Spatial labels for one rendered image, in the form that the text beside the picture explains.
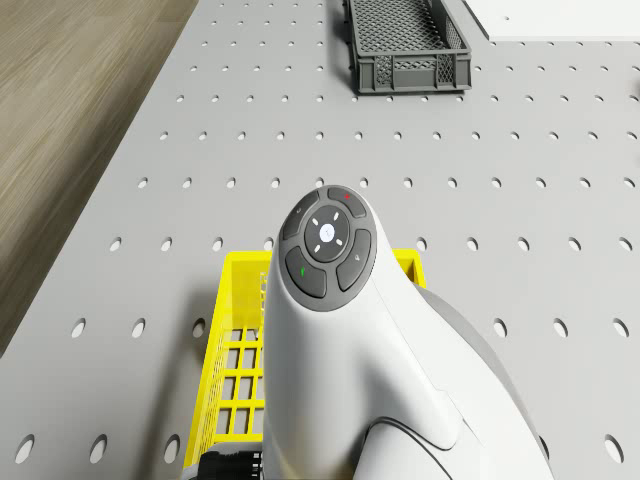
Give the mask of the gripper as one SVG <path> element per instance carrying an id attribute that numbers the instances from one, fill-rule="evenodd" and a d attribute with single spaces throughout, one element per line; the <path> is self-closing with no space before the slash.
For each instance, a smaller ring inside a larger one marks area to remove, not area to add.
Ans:
<path id="1" fill-rule="evenodd" d="M 205 452 L 197 464 L 183 470 L 181 480 L 263 480 L 262 452 Z"/>

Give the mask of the yellow basket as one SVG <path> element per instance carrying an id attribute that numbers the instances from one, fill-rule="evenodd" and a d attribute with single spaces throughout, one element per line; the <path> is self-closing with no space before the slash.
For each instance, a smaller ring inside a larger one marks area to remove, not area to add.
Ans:
<path id="1" fill-rule="evenodd" d="M 267 251 L 229 253 L 223 264 L 184 466 L 224 442 L 263 437 L 263 320 Z"/>

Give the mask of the dark grey basket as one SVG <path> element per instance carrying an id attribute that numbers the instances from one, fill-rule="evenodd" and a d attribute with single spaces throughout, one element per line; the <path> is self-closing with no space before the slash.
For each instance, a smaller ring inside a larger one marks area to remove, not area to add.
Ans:
<path id="1" fill-rule="evenodd" d="M 471 49 L 443 0 L 348 0 L 361 94 L 471 87 Z"/>

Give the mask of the white board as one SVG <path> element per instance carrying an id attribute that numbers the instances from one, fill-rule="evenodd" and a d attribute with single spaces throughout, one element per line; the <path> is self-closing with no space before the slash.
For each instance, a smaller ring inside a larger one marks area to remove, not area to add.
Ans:
<path id="1" fill-rule="evenodd" d="M 640 0 L 463 0 L 491 41 L 640 41 Z"/>

